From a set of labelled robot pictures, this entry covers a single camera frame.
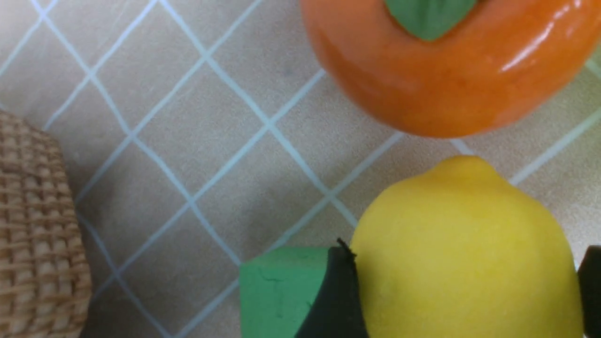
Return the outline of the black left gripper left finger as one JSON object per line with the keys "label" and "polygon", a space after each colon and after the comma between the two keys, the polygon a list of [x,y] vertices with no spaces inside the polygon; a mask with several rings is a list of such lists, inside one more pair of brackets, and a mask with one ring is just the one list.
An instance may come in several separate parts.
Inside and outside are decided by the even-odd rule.
{"label": "black left gripper left finger", "polygon": [[356,254],[337,239],[328,249],[326,272],[297,338],[367,338],[359,298]]}

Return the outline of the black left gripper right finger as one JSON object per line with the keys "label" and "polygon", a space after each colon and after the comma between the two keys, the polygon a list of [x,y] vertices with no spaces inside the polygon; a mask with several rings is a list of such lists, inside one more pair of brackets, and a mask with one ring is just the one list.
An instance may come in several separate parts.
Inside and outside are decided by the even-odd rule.
{"label": "black left gripper right finger", "polygon": [[578,268],[584,332],[588,338],[601,336],[601,246],[587,248]]}

